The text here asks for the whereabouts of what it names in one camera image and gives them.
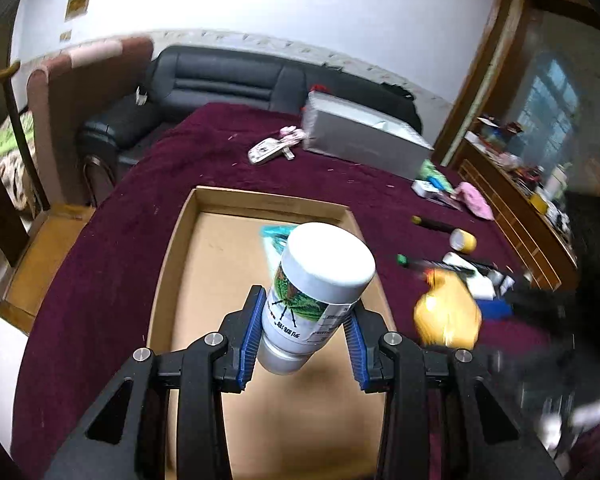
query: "cardboard box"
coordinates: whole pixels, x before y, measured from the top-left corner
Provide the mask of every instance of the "cardboard box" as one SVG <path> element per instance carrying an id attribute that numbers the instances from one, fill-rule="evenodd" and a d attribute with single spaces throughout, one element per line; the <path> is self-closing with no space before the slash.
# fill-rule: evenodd
<path id="1" fill-rule="evenodd" d="M 414 180 L 433 147 L 404 121 L 344 99 L 311 92 L 302 115 L 310 152 L 366 164 Z"/>
<path id="2" fill-rule="evenodd" d="M 310 221 L 338 225 L 362 238 L 345 206 L 249 191 L 193 190 L 162 263 L 147 346 L 157 354 L 181 350 L 218 330 L 225 314 L 242 308 L 251 285 L 270 286 L 260 227 Z M 395 329 L 378 276 L 362 299 Z M 167 478 L 175 478 L 177 397 L 172 392 Z M 256 364 L 246 391 L 222 394 L 222 406 L 235 480 L 353 480 L 376 469 L 384 395 L 360 391 L 342 328 L 296 374 L 276 376 Z"/>

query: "pink toy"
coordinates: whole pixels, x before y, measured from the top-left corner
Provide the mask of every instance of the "pink toy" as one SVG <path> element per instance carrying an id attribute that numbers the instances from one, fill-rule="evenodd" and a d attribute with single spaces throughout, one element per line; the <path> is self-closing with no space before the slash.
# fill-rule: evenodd
<path id="1" fill-rule="evenodd" d="M 480 191 L 468 182 L 462 182 L 456 187 L 456 198 L 466 204 L 474 215 L 485 220 L 493 220 L 493 212 Z"/>

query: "picture frame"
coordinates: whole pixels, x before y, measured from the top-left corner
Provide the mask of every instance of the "picture frame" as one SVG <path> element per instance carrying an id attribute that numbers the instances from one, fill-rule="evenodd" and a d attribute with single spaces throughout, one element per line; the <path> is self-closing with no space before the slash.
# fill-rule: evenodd
<path id="1" fill-rule="evenodd" d="M 64 20 L 68 22 L 69 20 L 86 14 L 88 7 L 89 0 L 68 0 L 66 3 Z"/>

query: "white bottle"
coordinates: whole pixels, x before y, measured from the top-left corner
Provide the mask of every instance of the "white bottle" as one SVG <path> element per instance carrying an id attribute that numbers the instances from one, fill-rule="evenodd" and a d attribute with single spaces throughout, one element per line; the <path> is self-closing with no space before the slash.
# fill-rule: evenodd
<path id="1" fill-rule="evenodd" d="M 296 227 L 262 311 L 260 364 L 280 375 L 299 370 L 344 322 L 375 272 L 371 251 L 344 229 Z"/>

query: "red object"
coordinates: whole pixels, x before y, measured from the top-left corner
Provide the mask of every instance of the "red object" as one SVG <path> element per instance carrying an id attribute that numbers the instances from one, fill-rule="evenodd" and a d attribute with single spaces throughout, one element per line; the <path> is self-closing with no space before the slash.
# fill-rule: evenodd
<path id="1" fill-rule="evenodd" d="M 11 454 L 29 480 L 43 475 L 107 381 L 146 344 L 162 259 L 193 187 L 231 187 L 349 206 L 376 259 L 398 330 L 412 338 L 417 337 L 413 307 L 429 286 L 396 265 L 395 253 L 439 260 L 449 244 L 447 234 L 405 219 L 418 215 L 469 231 L 478 238 L 475 258 L 520 269 L 494 222 L 422 200 L 399 176 L 304 150 L 296 150 L 293 162 L 280 157 L 262 166 L 248 163 L 247 151 L 263 132 L 298 123 L 288 114 L 206 105 L 168 130 L 97 209 L 52 282 L 22 359 Z M 459 183 L 457 174 L 443 173 L 452 184 Z M 483 340 L 520 351 L 546 337 L 513 320 L 485 321 Z"/>
<path id="2" fill-rule="evenodd" d="M 322 92 L 323 94 L 331 94 L 331 90 L 329 90 L 325 85 L 313 85 L 309 92 Z"/>

